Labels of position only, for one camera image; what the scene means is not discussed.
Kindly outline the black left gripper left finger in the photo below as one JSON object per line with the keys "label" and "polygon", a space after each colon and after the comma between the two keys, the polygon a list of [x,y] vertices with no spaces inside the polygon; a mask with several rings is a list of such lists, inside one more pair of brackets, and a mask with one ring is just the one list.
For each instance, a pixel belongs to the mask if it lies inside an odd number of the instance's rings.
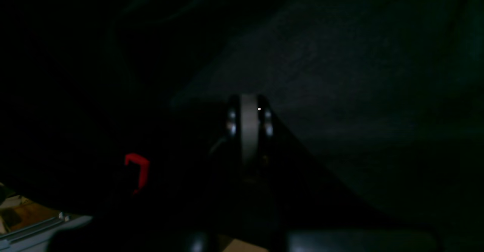
{"label": "black left gripper left finger", "polygon": [[195,139],[187,121],[152,152],[135,152],[150,161],[145,188],[134,197],[134,210],[154,214],[133,220],[134,230],[116,239],[118,252],[216,252],[218,238],[211,217],[221,198],[230,195],[259,150],[258,95],[232,96],[218,124],[198,123],[208,135]]}

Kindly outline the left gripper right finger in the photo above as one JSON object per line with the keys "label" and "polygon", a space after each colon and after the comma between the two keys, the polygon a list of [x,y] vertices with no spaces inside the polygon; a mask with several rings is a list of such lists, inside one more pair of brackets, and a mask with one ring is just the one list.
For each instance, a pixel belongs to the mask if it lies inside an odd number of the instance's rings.
{"label": "left gripper right finger", "polygon": [[366,203],[319,164],[262,95],[263,165],[281,228],[277,252],[433,252],[435,236]]}

